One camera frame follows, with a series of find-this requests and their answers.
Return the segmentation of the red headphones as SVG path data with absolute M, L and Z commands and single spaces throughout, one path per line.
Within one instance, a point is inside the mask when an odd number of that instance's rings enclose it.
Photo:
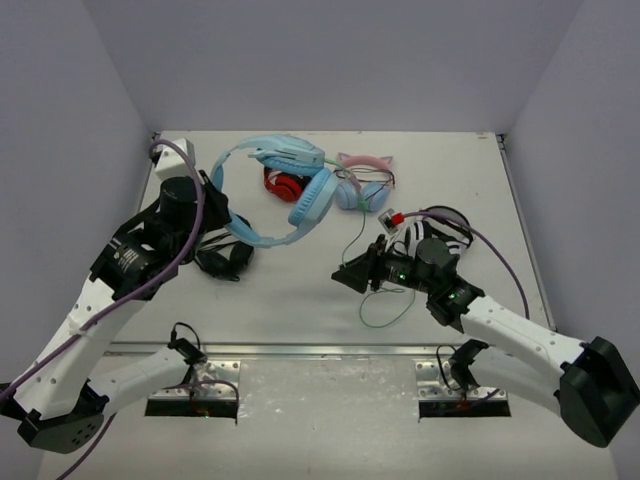
M 263 184 L 272 195 L 286 203 L 299 200 L 311 178 L 263 168 Z

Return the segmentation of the light blue headphones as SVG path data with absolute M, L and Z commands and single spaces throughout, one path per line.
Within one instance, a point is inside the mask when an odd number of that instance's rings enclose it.
M 265 188 L 293 205 L 288 223 L 294 231 L 283 238 L 261 236 L 231 211 L 226 225 L 230 234 L 252 247 L 271 248 L 298 241 L 322 221 L 339 184 L 337 176 L 325 167 L 323 150 L 288 134 L 253 136 L 233 149 L 249 149 L 249 156 L 263 165 Z

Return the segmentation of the metal rail bracket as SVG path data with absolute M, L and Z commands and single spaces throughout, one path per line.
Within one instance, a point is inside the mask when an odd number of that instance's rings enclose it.
M 445 378 L 448 359 L 458 347 L 412 345 L 303 345 L 303 344 L 205 344 L 201 347 L 205 361 L 194 367 L 187 377 L 189 387 L 162 389 L 149 397 L 184 405 L 194 402 L 200 408 L 213 409 L 235 405 L 235 392 L 244 384 L 244 371 L 250 361 L 282 360 L 291 362 L 369 361 L 407 357 L 414 364 L 418 402 L 436 410 L 459 408 L 462 403 L 505 402 L 506 393 L 492 387 L 476 387 L 466 393 Z

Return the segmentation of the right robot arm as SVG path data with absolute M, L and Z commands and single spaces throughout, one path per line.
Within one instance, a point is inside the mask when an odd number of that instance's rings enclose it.
M 607 447 L 639 406 L 639 387 L 616 346 L 514 313 L 461 277 L 457 264 L 441 240 L 425 239 L 414 255 L 401 256 L 379 236 L 331 277 L 361 294 L 384 282 L 426 294 L 431 316 L 469 338 L 449 360 L 458 386 L 505 390 L 556 414 L 590 445 Z

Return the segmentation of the white black headphones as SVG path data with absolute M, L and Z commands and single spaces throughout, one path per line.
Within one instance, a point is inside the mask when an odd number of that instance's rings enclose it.
M 466 216 L 444 205 L 428 207 L 426 212 L 438 215 L 438 218 L 418 216 L 409 219 L 393 241 L 391 250 L 399 255 L 414 257 L 420 241 L 435 238 L 443 241 L 452 255 L 463 255 L 474 241 Z

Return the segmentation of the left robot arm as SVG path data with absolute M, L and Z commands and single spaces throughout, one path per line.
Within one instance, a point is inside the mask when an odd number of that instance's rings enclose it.
M 230 220 L 204 171 L 173 176 L 122 224 L 92 264 L 71 311 L 33 364 L 1 387 L 1 413 L 31 448 L 77 451 L 129 404 L 190 379 L 205 355 L 172 335 L 146 359 L 104 376 L 93 370 L 122 328 L 190 263 L 202 236 Z

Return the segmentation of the pink blue cat-ear headphones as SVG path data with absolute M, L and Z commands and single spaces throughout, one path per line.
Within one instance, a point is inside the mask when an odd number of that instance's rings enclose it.
M 338 207 L 369 213 L 380 211 L 395 188 L 395 175 L 392 171 L 394 157 L 339 152 L 336 160 L 345 167 L 345 170 L 339 167 L 334 170 L 339 178 L 335 193 Z

